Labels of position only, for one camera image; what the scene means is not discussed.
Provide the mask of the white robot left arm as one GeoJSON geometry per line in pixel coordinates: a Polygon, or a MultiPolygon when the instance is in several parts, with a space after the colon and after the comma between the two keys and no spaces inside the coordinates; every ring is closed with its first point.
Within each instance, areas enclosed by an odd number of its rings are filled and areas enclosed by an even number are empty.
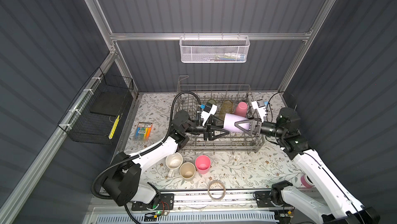
{"type": "Polygon", "coordinates": [[[221,120],[205,111],[201,113],[199,123],[191,120],[186,111],[177,112],[162,140],[137,153],[127,155],[121,152],[116,155],[112,165],[99,178],[101,187],[118,206],[140,202],[151,209],[156,208],[161,193],[151,183],[140,183],[142,173],[184,148],[189,141],[188,134],[206,134],[210,127],[223,131],[222,125],[216,124],[217,121],[221,120]]]}

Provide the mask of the clear tape roll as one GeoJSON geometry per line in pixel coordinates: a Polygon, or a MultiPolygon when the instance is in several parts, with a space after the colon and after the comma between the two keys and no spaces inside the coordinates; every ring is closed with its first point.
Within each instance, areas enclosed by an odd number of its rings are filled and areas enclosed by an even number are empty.
{"type": "Polygon", "coordinates": [[[221,201],[226,195],[225,185],[218,180],[211,181],[207,188],[207,194],[213,201],[221,201]]]}

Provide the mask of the yellow marker in basket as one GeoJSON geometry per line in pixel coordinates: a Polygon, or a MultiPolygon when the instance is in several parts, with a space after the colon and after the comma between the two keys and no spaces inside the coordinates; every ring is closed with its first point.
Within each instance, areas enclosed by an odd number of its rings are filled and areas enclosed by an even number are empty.
{"type": "Polygon", "coordinates": [[[112,128],[111,128],[111,130],[110,130],[110,132],[109,132],[109,135],[108,135],[108,139],[109,139],[109,140],[112,140],[113,137],[114,137],[114,134],[115,134],[116,129],[117,129],[117,126],[118,126],[118,123],[119,123],[119,121],[120,121],[120,117],[121,117],[121,116],[118,115],[118,116],[115,118],[114,122],[113,122],[112,128]]]}

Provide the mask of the coloured marker pack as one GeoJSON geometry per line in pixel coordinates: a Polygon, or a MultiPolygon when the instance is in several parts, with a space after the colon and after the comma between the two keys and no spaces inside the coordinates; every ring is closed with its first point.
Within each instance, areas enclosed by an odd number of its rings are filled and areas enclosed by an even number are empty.
{"type": "Polygon", "coordinates": [[[153,128],[153,123],[139,122],[136,127],[134,139],[142,140],[142,141],[149,140],[152,128],[153,128]]]}

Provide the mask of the beige cup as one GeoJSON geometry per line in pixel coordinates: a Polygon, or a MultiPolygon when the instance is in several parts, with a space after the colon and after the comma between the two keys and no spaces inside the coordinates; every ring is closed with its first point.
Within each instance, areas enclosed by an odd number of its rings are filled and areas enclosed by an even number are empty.
{"type": "Polygon", "coordinates": [[[195,172],[195,165],[190,162],[183,163],[179,169],[180,176],[187,182],[190,182],[194,179],[195,172]]]}

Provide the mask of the green glass tumbler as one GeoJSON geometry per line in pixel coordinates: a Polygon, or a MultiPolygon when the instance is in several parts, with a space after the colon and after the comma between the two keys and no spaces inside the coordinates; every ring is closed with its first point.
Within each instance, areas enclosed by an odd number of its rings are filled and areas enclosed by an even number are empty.
{"type": "Polygon", "coordinates": [[[207,101],[209,104],[217,105],[217,102],[214,99],[210,99],[207,101]]]}

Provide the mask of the yellow glass tumbler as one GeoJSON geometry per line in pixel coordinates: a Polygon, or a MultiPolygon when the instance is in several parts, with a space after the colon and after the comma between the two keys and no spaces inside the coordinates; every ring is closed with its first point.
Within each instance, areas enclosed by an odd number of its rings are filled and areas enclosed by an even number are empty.
{"type": "Polygon", "coordinates": [[[220,107],[220,112],[219,112],[219,118],[221,120],[225,119],[225,115],[227,113],[233,113],[234,111],[234,106],[233,106],[233,102],[230,100],[225,100],[220,107]]]}

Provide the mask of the white ceramic mug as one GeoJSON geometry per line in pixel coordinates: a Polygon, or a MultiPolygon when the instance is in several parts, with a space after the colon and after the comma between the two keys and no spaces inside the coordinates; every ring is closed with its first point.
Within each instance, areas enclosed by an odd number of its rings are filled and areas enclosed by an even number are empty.
{"type": "Polygon", "coordinates": [[[169,170],[167,177],[173,178],[183,164],[183,156],[176,152],[166,157],[165,164],[169,170]]]}

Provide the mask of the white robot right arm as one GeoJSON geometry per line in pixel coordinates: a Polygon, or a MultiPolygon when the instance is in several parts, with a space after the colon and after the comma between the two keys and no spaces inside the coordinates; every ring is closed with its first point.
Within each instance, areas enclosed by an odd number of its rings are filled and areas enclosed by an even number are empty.
{"type": "Polygon", "coordinates": [[[319,154],[310,148],[299,131],[297,111],[284,107],[276,122],[261,118],[234,121],[233,126],[250,136],[273,136],[285,154],[294,162],[325,200],[321,204],[284,180],[271,187],[270,200],[276,206],[286,204],[298,209],[316,224],[377,224],[380,215],[373,207],[365,207],[328,169],[319,154]]]}

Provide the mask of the pink cup front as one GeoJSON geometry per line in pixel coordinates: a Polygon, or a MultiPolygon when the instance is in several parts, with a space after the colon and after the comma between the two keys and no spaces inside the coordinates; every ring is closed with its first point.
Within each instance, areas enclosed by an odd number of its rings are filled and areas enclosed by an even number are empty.
{"type": "Polygon", "coordinates": [[[234,114],[241,117],[246,117],[248,111],[248,104],[246,102],[239,102],[236,106],[234,114]]]}

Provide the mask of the purple cup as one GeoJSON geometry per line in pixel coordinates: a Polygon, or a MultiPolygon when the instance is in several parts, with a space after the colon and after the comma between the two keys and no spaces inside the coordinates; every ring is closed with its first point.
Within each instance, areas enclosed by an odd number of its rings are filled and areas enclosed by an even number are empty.
{"type": "Polygon", "coordinates": [[[242,130],[240,130],[235,126],[235,123],[240,121],[247,121],[247,120],[248,119],[245,117],[226,113],[223,122],[223,128],[231,133],[243,133],[242,130]]]}

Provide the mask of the items in white basket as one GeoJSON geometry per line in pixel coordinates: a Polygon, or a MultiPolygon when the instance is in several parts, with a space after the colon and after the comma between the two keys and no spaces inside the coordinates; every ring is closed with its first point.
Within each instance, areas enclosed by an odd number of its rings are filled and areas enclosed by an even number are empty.
{"type": "Polygon", "coordinates": [[[221,63],[221,62],[244,63],[247,60],[247,55],[232,52],[232,53],[213,55],[212,57],[205,58],[204,60],[209,62],[216,62],[216,63],[221,63]]]}

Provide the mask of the white mesh wall basket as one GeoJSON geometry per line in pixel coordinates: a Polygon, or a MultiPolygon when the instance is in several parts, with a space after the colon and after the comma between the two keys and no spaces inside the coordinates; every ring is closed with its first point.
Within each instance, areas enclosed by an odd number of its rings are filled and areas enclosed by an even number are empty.
{"type": "Polygon", "coordinates": [[[205,61],[205,58],[217,54],[240,53],[248,56],[250,40],[248,37],[190,36],[179,39],[181,62],[183,63],[216,63],[205,61]]]}

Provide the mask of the pink cup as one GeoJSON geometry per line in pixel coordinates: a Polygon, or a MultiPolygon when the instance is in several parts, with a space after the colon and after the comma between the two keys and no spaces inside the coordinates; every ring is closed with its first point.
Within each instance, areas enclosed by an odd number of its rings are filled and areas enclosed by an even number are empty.
{"type": "Polygon", "coordinates": [[[211,167],[211,159],[206,155],[200,155],[195,160],[195,166],[200,174],[206,174],[211,167]]]}
{"type": "Polygon", "coordinates": [[[246,102],[239,102],[236,106],[234,114],[241,117],[246,117],[248,111],[248,104],[246,102]]]}

